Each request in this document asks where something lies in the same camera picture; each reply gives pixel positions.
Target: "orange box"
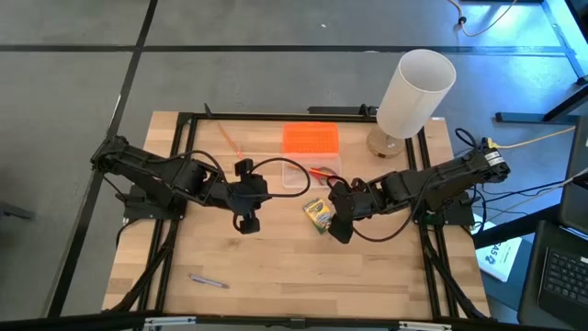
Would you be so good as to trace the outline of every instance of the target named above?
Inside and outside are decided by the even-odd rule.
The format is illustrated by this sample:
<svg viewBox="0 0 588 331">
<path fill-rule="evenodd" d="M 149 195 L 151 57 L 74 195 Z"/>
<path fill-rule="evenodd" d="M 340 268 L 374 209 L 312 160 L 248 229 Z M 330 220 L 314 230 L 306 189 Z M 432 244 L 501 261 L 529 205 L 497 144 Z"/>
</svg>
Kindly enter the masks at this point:
<svg viewBox="0 0 588 331">
<path fill-rule="evenodd" d="M 323 122 L 284 124 L 282 153 L 339 154 L 337 124 Z"/>
</svg>

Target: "white paper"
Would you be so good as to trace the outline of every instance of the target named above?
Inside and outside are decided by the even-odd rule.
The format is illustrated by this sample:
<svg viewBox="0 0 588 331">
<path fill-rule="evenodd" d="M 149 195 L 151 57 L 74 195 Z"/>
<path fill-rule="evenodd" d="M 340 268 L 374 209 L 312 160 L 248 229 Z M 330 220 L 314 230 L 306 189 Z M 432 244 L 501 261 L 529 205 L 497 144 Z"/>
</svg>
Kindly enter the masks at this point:
<svg viewBox="0 0 588 331">
<path fill-rule="evenodd" d="M 475 222 L 481 222 L 481 217 L 474 214 Z M 492 222 L 486 222 L 484 231 L 493 228 L 495 225 Z M 478 228 L 471 231 L 472 234 L 478 232 Z M 513 264 L 516 258 L 516 252 L 521 245 L 520 237 L 509 239 L 504 243 L 497 245 L 490 245 L 476 250 L 476 258 L 480 269 L 496 279 L 507 282 L 508 276 L 513 269 Z"/>
</svg>

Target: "white lamp shade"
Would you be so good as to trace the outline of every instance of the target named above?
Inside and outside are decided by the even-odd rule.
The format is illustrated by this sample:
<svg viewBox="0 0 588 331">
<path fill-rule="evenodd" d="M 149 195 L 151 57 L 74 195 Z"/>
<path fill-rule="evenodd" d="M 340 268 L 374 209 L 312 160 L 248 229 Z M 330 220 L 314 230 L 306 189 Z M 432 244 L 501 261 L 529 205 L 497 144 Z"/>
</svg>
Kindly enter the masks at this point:
<svg viewBox="0 0 588 331">
<path fill-rule="evenodd" d="M 413 137 L 455 82 L 456 68 L 445 56 L 429 50 L 407 52 L 379 106 L 378 125 L 394 138 Z"/>
</svg>

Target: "wooden table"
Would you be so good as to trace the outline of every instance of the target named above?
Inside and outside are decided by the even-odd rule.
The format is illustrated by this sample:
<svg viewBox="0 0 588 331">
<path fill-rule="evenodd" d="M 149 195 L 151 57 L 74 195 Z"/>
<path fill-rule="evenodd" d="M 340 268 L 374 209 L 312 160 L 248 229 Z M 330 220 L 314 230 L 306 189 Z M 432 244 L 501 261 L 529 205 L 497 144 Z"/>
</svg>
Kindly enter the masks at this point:
<svg viewBox="0 0 588 331">
<path fill-rule="evenodd" d="M 168 156 L 174 136 L 175 112 L 154 112 L 144 149 Z M 245 157 L 257 163 L 280 155 L 284 122 L 223 120 L 222 126 L 241 147 Z M 343 177 L 365 180 L 408 168 L 402 153 L 380 159 L 366 147 L 374 123 L 338 123 Z M 425 126 L 433 165 L 453 158 L 443 119 Z M 417 163 L 420 151 L 415 141 Z M 199 120 L 194 149 L 218 159 L 227 179 L 236 179 L 235 152 L 222 137 L 214 120 Z M 270 192 L 283 188 L 281 164 L 258 169 Z M 223 314 L 242 316 L 357 317 L 382 319 L 431 318 L 422 249 L 418 229 L 412 223 L 395 239 L 373 244 L 354 236 L 342 245 L 328 233 L 320 235 L 302 212 L 313 199 L 327 200 L 328 189 L 311 189 L 296 199 L 264 202 L 257 217 L 261 232 L 241 235 L 232 227 L 232 214 L 188 203 L 180 222 L 164 311 L 174 314 Z M 363 234 L 381 237 L 393 233 L 409 210 L 374 216 L 355 223 Z M 110 275 L 104 308 L 118 303 L 141 275 L 147 260 L 153 221 L 139 221 L 120 238 Z M 476 307 L 489 314 L 481 274 L 471 238 L 459 227 L 445 229 L 452 273 Z M 196 273 L 231 286 L 229 290 L 196 283 Z M 148 307 L 154 306 L 158 284 L 155 275 Z M 437 275 L 442 312 L 447 314 L 443 281 Z"/>
</svg>

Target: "small box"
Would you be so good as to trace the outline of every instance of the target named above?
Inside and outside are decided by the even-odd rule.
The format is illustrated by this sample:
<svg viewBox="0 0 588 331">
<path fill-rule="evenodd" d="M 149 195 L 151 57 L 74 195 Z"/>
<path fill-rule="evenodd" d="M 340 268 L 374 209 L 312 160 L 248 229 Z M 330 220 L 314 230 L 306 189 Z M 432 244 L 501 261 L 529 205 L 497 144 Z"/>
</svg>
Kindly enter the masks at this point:
<svg viewBox="0 0 588 331">
<path fill-rule="evenodd" d="M 322 199 L 317 198 L 311 200 L 309 203 L 305 204 L 302 209 L 307 215 L 309 215 L 312 223 L 320 234 L 324 234 L 327 229 L 329 229 L 333 214 L 331 213 L 331 209 L 329 209 Z"/>
</svg>

